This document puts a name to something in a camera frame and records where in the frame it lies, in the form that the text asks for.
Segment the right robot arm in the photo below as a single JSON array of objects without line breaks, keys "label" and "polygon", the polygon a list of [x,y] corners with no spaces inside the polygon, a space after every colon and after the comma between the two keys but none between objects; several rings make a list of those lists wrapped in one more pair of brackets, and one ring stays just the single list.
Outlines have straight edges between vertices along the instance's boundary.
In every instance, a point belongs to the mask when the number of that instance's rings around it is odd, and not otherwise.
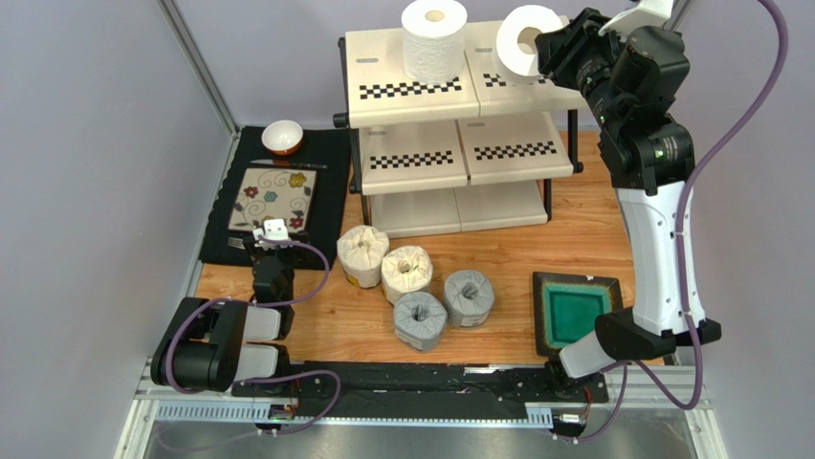
[{"label": "right robot arm", "polygon": [[654,25],[610,29],[599,11],[581,11],[563,29],[536,38],[539,70],[581,94],[600,126],[598,147],[630,243],[635,299],[602,314],[585,337],[556,359],[578,379],[618,361],[653,360],[679,346],[722,336],[696,293],[686,230],[694,171],[690,132],[670,115],[691,65],[679,33]]}]

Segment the beige roll front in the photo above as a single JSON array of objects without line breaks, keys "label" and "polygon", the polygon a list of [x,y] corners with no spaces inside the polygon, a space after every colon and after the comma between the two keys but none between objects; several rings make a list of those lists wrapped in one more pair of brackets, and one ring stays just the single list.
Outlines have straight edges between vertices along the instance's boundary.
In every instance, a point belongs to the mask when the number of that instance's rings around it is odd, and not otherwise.
[{"label": "beige roll front", "polygon": [[381,282],[391,305],[409,293],[429,293],[432,278],[430,256],[421,247],[404,246],[390,251],[382,260]]}]

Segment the white paper roll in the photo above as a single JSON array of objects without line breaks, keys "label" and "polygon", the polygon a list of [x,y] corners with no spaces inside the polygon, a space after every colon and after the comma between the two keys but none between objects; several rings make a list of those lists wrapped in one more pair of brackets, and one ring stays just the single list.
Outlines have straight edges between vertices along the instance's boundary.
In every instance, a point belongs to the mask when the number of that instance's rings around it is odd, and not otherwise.
[{"label": "white paper roll", "polygon": [[425,84],[458,77],[465,65],[468,13],[458,1],[413,1],[401,15],[404,71]]},{"label": "white paper roll", "polygon": [[496,34],[494,63],[498,74],[517,85],[535,82],[540,76],[535,39],[562,28],[562,19],[544,6],[525,5],[511,11]]}]

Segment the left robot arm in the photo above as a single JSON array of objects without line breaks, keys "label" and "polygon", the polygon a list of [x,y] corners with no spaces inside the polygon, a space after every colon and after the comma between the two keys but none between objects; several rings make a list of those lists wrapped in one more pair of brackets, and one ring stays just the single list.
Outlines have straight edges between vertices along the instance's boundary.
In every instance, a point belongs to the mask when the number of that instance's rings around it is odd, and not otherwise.
[{"label": "left robot arm", "polygon": [[150,378],[181,393],[225,392],[234,382],[272,378],[295,318],[294,280],[299,251],[321,252],[301,241],[246,236],[252,262],[249,300],[187,296],[153,355]]}]

